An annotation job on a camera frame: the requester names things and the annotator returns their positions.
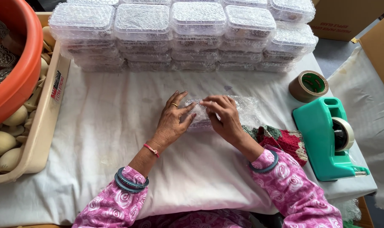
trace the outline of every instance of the white cloth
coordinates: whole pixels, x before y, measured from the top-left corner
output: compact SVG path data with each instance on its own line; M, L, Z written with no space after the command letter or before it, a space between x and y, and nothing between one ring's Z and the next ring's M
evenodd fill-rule
M72 63L47 166L40 173L0 185L0 227L72 223L152 136L175 90L188 90L185 99L254 96L261 102L265 124L296 129L291 111L303 103L290 95L288 84L303 70L321 72L313 54L288 74L84 73ZM356 143L351 153L363 161ZM149 193L138 218L219 208L277 212L246 165L247 160L216 133L186 133L151 170ZM316 182L309 163L304 169ZM343 201L376 189L372 176L320 185L327 199Z
M357 47L329 78L375 178L376 205L384 209L384 85L364 50Z

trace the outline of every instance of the woman's left hand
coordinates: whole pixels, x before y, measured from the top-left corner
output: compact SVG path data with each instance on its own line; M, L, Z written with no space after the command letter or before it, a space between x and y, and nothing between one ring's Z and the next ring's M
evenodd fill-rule
M162 110L157 130L151 139L151 142L155 144L159 152L162 152L175 142L186 131L196 116L196 113L192 113L186 117L184 122L180 123L180 117L188 113L196 105L196 102L193 102L186 107L178 108L177 106L179 106L179 103L186 95L188 95L188 91L181 93L176 91Z

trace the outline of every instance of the floor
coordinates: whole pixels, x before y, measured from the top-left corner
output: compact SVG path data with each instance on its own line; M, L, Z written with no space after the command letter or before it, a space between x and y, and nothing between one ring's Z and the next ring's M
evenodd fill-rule
M39 2L45 11L53 11L58 3L66 2L66 0L39 0ZM379 20L377 19L357 35L356 38L360 38L378 22ZM323 75L328 78L347 60L352 51L359 45L359 43L320 39L313 54ZM375 228L384 228L384 210L375 207L375 200L372 196L365 196L365 200Z

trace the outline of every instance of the beige plastic crate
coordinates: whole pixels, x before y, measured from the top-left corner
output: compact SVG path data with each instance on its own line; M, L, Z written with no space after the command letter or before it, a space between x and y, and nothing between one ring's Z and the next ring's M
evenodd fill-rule
M37 13L42 27L48 26L50 15L51 12ZM15 181L23 174L38 173L46 166L71 62L62 57L59 50L60 44L57 42L19 164L11 172L1 174L0 183Z

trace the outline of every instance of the pink rose print top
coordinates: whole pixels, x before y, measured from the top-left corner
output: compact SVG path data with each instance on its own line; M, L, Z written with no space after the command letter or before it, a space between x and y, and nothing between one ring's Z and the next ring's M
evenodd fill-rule
M298 162L289 154L266 145L252 165L258 169L269 167L274 161L269 150L278 154L276 166L266 173L252 170L250 173L286 217L283 228L342 228L340 211L327 202L323 189L307 179ZM145 182L141 174L128 166L122 174L134 183ZM156 215L135 221L147 191L148 187L139 193L128 193L112 181L79 213L72 228L251 228L250 213L234 209Z

